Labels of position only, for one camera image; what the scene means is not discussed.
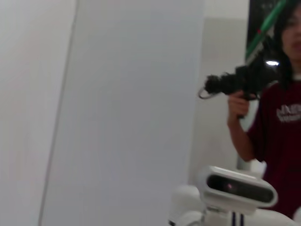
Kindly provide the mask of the person's right hand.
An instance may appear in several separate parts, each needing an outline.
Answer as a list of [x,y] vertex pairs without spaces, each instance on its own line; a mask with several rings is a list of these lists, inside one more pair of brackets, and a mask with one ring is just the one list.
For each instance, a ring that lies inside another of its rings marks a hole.
[[228,97],[228,124],[236,123],[249,111],[249,101],[244,98],[243,91],[235,92]]

